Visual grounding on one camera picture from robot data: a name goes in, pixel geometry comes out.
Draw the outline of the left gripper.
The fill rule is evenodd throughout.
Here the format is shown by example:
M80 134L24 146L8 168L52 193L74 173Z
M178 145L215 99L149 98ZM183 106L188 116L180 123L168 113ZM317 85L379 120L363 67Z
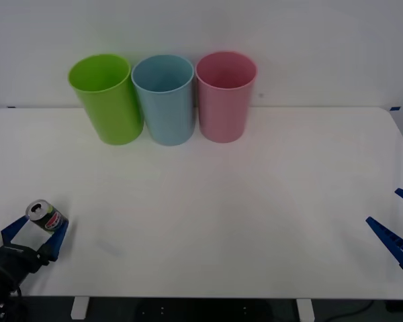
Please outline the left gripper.
M1 230L3 243L9 244L28 222L23 215ZM37 251L25 246L10 244L0 247L0 277L10 282L23 282L29 274L39 271L58 259L69 222L65 221Z

